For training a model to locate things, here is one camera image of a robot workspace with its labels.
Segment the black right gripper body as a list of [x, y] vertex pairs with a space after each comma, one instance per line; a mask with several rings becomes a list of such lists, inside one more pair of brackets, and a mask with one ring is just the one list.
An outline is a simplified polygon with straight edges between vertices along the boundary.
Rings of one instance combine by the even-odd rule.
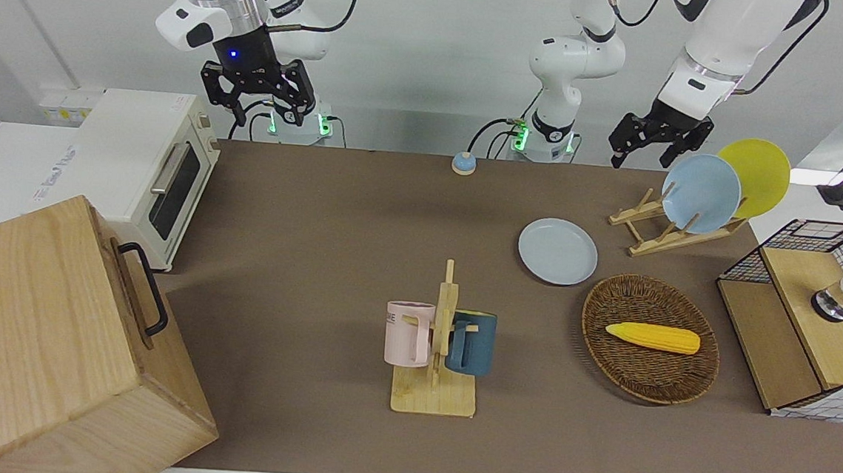
[[285, 98], [281, 64], [266, 27], [212, 43], [218, 63], [209, 63], [208, 93], [222, 93], [220, 77], [236, 92]]

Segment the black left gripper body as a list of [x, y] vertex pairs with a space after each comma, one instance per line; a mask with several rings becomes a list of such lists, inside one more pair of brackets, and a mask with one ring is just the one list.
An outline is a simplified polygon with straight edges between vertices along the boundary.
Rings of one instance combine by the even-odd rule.
[[660, 141], [682, 141], [700, 143], [715, 128], [709, 115], [702, 119], [682, 113], [670, 104], [655, 98], [648, 112], [647, 130], [659, 136]]

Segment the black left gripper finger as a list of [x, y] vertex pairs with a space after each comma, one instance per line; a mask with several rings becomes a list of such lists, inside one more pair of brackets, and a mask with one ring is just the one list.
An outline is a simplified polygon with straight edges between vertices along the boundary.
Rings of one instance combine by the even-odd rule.
[[685, 135], [677, 136], [677, 139], [668, 148], [667, 167], [670, 167], [681, 154], [688, 151], [698, 151], [713, 129], [712, 126], [697, 125]]
[[613, 168], [619, 169], [632, 152], [651, 144], [648, 123], [647, 117], [638, 117], [634, 113], [627, 113], [619, 120], [608, 136], [609, 145], [613, 150], [610, 159]]

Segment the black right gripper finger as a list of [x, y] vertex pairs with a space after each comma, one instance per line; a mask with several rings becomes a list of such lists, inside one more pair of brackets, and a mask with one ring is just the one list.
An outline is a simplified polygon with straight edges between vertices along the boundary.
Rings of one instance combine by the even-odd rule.
[[[226, 108], [234, 115], [235, 126], [243, 127], [246, 123], [246, 112], [241, 105], [241, 100], [239, 100], [242, 89], [238, 78], [235, 77], [235, 81], [233, 81], [232, 74], [222, 64], [215, 62], [204, 62], [202, 69], [200, 69], [200, 78], [204, 83], [205, 93], [210, 103]], [[222, 79], [232, 85], [229, 91], [222, 87]]]
[[289, 125], [303, 126], [315, 108], [316, 96], [304, 62], [299, 58], [282, 64], [275, 82], [273, 108]]

